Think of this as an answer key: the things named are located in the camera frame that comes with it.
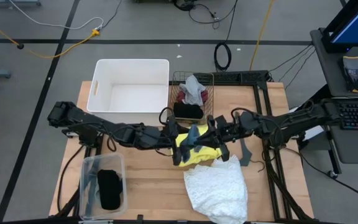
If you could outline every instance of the yellow cloth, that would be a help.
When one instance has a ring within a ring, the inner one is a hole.
[[[208,130],[208,126],[198,126],[198,131],[200,135],[204,134]],[[188,134],[179,134],[176,138],[177,146],[179,147],[180,143],[185,140]],[[194,149],[190,149],[190,158],[187,162],[181,161],[179,166],[184,167],[190,164],[197,164],[201,161],[207,161],[210,159],[217,159],[222,155],[221,149],[213,149],[211,147],[203,146],[198,152],[195,152]]]

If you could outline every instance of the red cloth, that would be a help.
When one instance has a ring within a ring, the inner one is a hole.
[[[177,102],[183,103],[183,100],[185,99],[185,93],[183,91],[180,91],[177,96]],[[208,100],[208,91],[204,90],[201,92],[201,99],[203,99],[203,103],[205,103]]]

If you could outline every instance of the wooden table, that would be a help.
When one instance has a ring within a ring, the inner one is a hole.
[[[88,94],[91,82],[83,82],[78,97],[77,106],[86,111]],[[282,83],[268,83],[273,115],[288,112],[288,104]],[[256,111],[254,92],[248,86],[216,86],[214,87],[214,116],[223,114],[228,121],[231,120],[230,111],[235,107],[245,107]],[[248,149],[252,152],[252,160],[262,161],[262,142],[259,138],[251,136],[245,139]],[[227,144],[231,155],[235,154],[239,159],[242,157],[240,142]],[[296,142],[290,141],[288,147],[298,150]],[[62,166],[79,148],[78,138],[67,141]],[[62,188],[61,206],[64,206],[78,187],[81,173],[81,164],[84,158],[82,154],[76,156],[65,172]],[[128,209],[117,219],[135,220],[138,214],[143,214],[145,220],[208,220],[208,218],[191,207],[185,183],[183,171],[190,167],[175,167],[172,158],[157,154],[154,150],[138,151],[134,148],[124,148],[117,145],[117,152],[124,155],[127,176]],[[109,153],[106,145],[103,146],[102,154]],[[295,153],[281,150],[283,170],[287,189],[309,216],[313,216],[308,189],[301,159]],[[270,198],[269,185],[266,170],[258,172],[262,168],[260,163],[250,163],[242,167],[242,173],[248,188],[248,220],[250,221],[274,221],[272,201]],[[57,213],[57,189],[53,196],[50,214]],[[282,196],[276,188],[280,215],[285,218],[282,204]]]

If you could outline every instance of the wire basket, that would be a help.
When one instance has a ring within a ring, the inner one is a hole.
[[[173,73],[172,84],[170,86],[170,100],[169,107],[173,108],[173,104],[177,102],[177,96],[181,89],[179,84],[185,84],[186,79],[194,75],[198,82],[205,86],[206,91],[208,92],[208,99],[203,106],[200,108],[203,110],[204,116],[201,119],[191,119],[191,118],[178,118],[176,119],[179,122],[192,123],[192,124],[205,124],[207,115],[213,116],[214,108],[214,75],[212,73],[200,73],[200,72],[182,72],[177,71]]]

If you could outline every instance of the white plastic bin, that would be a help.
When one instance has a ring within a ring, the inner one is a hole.
[[[116,210],[105,210],[100,204],[97,175],[100,170],[114,170],[122,179],[121,205]],[[124,157],[118,153],[92,156],[84,159],[80,179],[80,217],[82,220],[113,219],[127,210],[127,187]]]
[[[87,110],[113,123],[160,126],[168,105],[169,61],[101,59],[97,62]]]

